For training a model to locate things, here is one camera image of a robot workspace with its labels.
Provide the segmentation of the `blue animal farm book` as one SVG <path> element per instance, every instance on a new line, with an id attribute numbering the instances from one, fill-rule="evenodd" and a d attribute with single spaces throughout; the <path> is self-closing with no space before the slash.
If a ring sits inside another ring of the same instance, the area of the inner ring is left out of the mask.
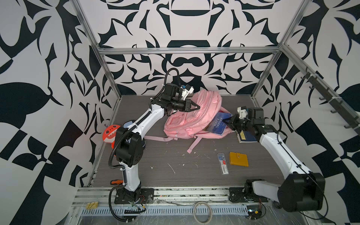
<path id="1" fill-rule="evenodd" d="M 223 122 L 224 119 L 231 118 L 231 113 L 218 112 L 213 120 L 205 127 L 204 131 L 210 132 L 216 135 L 223 135 L 227 125 Z"/>

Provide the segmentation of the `pink student backpack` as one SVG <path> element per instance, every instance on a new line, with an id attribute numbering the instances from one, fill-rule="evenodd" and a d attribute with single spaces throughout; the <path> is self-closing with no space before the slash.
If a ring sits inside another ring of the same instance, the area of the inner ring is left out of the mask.
<path id="1" fill-rule="evenodd" d="M 202 139 L 221 139 L 233 131 L 227 126 L 223 135 L 204 131 L 218 112 L 230 113 L 222 107 L 222 97 L 217 91 L 201 90 L 191 98 L 200 106 L 193 112 L 176 112 L 168 117 L 164 132 L 166 137 L 145 136 L 146 140 L 169 142 L 178 139 L 192 139 L 187 152 L 191 153 Z"/>

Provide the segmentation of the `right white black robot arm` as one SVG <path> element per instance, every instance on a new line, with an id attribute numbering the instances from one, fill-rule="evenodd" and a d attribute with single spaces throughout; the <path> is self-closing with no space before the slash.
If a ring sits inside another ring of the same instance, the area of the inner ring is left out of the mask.
<path id="1" fill-rule="evenodd" d="M 325 178 L 312 172 L 286 146 L 279 132 L 265 123 L 263 109 L 239 107 L 237 114 L 223 122 L 233 131 L 249 132 L 263 146 L 280 168 L 281 185 L 261 179 L 247 180 L 242 193 L 232 193 L 230 201 L 267 198 L 280 204 L 286 212 L 318 211 L 326 202 Z"/>

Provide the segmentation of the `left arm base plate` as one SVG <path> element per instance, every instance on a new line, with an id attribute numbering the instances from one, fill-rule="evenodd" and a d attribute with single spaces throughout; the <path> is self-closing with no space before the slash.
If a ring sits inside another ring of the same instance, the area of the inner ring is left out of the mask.
<path id="1" fill-rule="evenodd" d="M 128 204 L 135 202 L 136 204 L 145 204 L 152 201 L 154 197 L 153 188 L 138 188 L 131 192 L 125 188 L 117 189 L 115 195 L 115 204 Z"/>

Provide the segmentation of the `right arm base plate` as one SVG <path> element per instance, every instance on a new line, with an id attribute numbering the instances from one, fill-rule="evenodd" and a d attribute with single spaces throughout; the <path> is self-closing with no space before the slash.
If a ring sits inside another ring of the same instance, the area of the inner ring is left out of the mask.
<path id="1" fill-rule="evenodd" d="M 269 201 L 266 197 L 255 195 L 252 192 L 247 193 L 244 187 L 230 187 L 228 199 L 232 203 L 267 203 Z"/>

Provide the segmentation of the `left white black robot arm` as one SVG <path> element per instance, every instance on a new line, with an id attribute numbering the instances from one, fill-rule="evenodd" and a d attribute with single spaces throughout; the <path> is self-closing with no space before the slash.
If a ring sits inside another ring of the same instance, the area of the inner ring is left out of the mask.
<path id="1" fill-rule="evenodd" d="M 145 149 L 145 135 L 165 115 L 174 112 L 189 113 L 200 106 L 187 96 L 192 93 L 191 86 L 183 86 L 180 72 L 171 68 L 166 72 L 164 83 L 158 94 L 151 98 L 147 111 L 128 127 L 116 131 L 114 148 L 108 160 L 110 169 L 119 169 L 123 173 L 122 186 L 131 194 L 140 190 L 138 163 Z"/>

